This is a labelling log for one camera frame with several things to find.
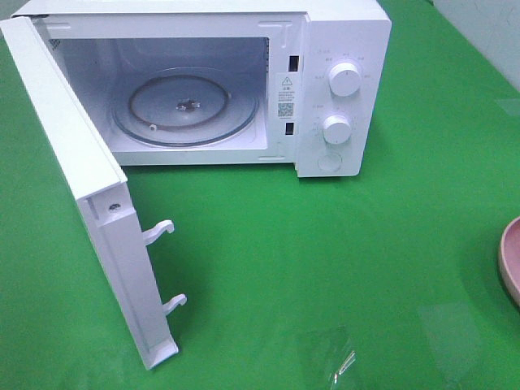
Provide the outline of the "white microwave knob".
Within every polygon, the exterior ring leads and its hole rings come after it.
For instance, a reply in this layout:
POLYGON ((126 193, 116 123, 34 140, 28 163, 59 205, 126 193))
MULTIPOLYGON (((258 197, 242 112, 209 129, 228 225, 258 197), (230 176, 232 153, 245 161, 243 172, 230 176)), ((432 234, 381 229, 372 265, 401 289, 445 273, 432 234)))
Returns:
POLYGON ((323 121, 323 138, 331 145, 341 145, 352 135, 349 121, 342 115, 331 115, 323 121))
POLYGON ((335 64, 327 77, 331 92, 338 97, 348 97, 356 93, 362 83, 360 67, 350 59, 335 64))

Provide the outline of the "white microwave door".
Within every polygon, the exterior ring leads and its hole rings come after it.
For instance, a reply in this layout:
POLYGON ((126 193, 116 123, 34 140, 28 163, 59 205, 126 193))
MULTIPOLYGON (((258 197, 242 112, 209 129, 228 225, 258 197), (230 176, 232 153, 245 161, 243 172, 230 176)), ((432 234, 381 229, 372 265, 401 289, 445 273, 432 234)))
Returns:
POLYGON ((166 219, 141 229, 126 175, 33 22, 15 17, 3 20, 1 30, 141 360, 151 369, 178 353, 167 316, 187 301, 180 294, 162 302, 147 250, 174 224, 166 219))

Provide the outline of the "pink plate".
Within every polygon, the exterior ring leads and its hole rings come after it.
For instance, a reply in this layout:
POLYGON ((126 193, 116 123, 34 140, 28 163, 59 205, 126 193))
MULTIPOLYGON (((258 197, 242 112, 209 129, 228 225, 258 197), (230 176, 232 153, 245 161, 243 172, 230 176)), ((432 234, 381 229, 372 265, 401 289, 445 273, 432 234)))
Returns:
POLYGON ((519 306, 519 217, 513 219, 502 232, 498 265, 507 292, 519 306))

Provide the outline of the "glass microwave turntable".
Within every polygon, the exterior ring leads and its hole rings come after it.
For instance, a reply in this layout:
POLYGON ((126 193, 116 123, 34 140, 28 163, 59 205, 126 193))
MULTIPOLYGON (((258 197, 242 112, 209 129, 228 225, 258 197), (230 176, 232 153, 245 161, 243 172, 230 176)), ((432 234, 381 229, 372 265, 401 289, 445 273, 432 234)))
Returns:
POLYGON ((112 114, 123 132, 147 145, 209 145, 246 128, 264 93, 263 84, 241 73, 170 68, 123 82, 112 114))

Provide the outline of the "white microwave oven body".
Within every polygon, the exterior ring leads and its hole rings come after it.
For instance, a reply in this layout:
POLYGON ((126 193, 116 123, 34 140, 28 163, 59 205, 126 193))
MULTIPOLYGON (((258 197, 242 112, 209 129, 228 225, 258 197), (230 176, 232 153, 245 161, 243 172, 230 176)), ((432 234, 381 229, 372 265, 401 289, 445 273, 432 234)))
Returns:
POLYGON ((122 166, 290 163, 300 177, 355 176, 361 167, 392 23, 376 1, 30 1, 28 17, 109 151, 122 166), (338 97, 328 84, 353 60, 360 89, 338 97), (159 147, 115 122, 119 86, 178 67, 210 67, 265 86, 253 121, 209 145, 159 147), (323 138, 323 121, 342 115, 352 135, 323 138), (342 157, 325 172, 318 158, 342 157))

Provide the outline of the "green table cover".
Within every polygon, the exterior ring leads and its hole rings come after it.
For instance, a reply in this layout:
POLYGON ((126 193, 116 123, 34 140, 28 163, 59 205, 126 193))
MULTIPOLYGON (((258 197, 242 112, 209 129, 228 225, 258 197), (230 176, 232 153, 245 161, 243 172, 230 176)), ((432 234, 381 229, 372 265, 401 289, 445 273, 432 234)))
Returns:
POLYGON ((497 249, 519 213, 518 93, 429 1, 392 19, 362 171, 129 167, 180 351, 146 370, 1 49, 4 389, 516 389, 497 249))

